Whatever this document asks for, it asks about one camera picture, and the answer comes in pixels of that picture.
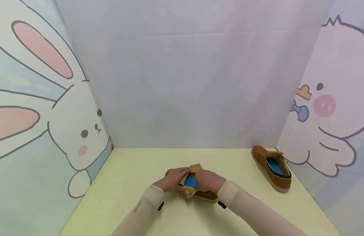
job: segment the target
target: black tag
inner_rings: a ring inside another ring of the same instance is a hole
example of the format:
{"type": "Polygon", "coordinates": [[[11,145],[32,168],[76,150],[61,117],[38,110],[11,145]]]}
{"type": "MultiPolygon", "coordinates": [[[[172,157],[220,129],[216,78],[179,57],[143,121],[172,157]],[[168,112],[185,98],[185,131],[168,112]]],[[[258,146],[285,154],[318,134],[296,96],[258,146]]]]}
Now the black tag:
{"type": "Polygon", "coordinates": [[[160,207],[158,208],[157,211],[160,211],[162,209],[162,207],[164,206],[164,202],[162,202],[162,204],[160,205],[160,207]]]}
{"type": "Polygon", "coordinates": [[[221,206],[224,209],[227,208],[227,206],[225,206],[224,203],[222,203],[221,201],[218,201],[217,204],[219,204],[219,206],[221,206]]]}

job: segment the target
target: beige arm sleeve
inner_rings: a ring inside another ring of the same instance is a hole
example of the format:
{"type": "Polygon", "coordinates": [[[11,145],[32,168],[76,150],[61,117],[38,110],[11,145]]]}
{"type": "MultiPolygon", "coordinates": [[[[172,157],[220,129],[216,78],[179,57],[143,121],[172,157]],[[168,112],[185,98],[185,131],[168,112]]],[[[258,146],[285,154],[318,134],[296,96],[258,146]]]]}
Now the beige arm sleeve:
{"type": "Polygon", "coordinates": [[[259,236],[306,236],[294,224],[247,194],[233,181],[225,181],[217,195],[222,203],[246,221],[259,236]]]}
{"type": "Polygon", "coordinates": [[[148,228],[164,199],[164,191],[157,186],[150,186],[143,193],[140,201],[123,219],[111,236],[142,236],[148,228]]]}

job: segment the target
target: blue insole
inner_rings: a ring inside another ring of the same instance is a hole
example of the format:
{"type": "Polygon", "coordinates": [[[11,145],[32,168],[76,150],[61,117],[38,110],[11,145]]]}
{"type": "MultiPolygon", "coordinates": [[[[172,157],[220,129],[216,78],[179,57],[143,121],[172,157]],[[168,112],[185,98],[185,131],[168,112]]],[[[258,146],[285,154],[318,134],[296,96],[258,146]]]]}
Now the blue insole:
{"type": "Polygon", "coordinates": [[[185,186],[198,188],[198,182],[196,181],[196,179],[194,177],[191,176],[191,174],[189,174],[186,178],[185,186]]]}
{"type": "Polygon", "coordinates": [[[279,173],[279,174],[283,174],[282,170],[280,169],[280,167],[278,166],[276,159],[272,158],[272,157],[267,157],[266,158],[268,164],[270,165],[271,169],[273,169],[275,172],[279,173]]]}

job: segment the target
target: brown leather shoe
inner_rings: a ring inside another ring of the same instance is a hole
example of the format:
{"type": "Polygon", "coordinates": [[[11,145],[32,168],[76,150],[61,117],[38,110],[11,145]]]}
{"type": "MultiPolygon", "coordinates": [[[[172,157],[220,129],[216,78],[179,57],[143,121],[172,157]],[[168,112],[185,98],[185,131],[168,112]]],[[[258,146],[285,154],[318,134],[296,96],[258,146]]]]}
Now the brown leather shoe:
{"type": "MultiPolygon", "coordinates": [[[[169,169],[165,173],[165,176],[167,176],[167,174],[171,170],[172,169],[169,169]]],[[[209,201],[209,202],[212,202],[212,203],[215,203],[215,202],[219,201],[219,197],[217,196],[217,194],[214,193],[214,192],[211,192],[211,191],[208,191],[208,192],[196,191],[193,197],[200,198],[202,200],[209,201]]]]}
{"type": "Polygon", "coordinates": [[[283,152],[267,151],[256,145],[252,148],[254,161],[267,174],[267,177],[276,191],[286,193],[291,187],[291,172],[286,165],[286,158],[283,152]]]}

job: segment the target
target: shoe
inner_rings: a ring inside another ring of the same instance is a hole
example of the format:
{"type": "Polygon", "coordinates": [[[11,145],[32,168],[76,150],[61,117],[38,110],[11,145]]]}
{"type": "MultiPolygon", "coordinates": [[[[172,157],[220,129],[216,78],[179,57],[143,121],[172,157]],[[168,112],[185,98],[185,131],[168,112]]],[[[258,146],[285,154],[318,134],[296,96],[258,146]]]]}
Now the shoe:
{"type": "Polygon", "coordinates": [[[283,152],[267,151],[256,145],[252,148],[254,161],[266,172],[272,187],[279,192],[286,193],[291,187],[291,172],[286,165],[283,152]]]}
{"type": "MultiPolygon", "coordinates": [[[[169,169],[166,173],[165,176],[167,176],[167,174],[173,169],[169,169]]],[[[186,176],[184,176],[181,181],[179,182],[180,186],[185,186],[185,183],[187,183],[187,181],[191,180],[194,176],[194,173],[189,173],[186,176]]],[[[202,191],[196,191],[196,188],[190,187],[190,186],[185,186],[185,188],[189,191],[189,195],[187,197],[196,197],[196,198],[200,198],[202,200],[208,201],[208,202],[212,202],[212,203],[216,203],[217,201],[219,201],[219,197],[217,196],[216,193],[208,191],[208,192],[202,192],[202,191]]]]}

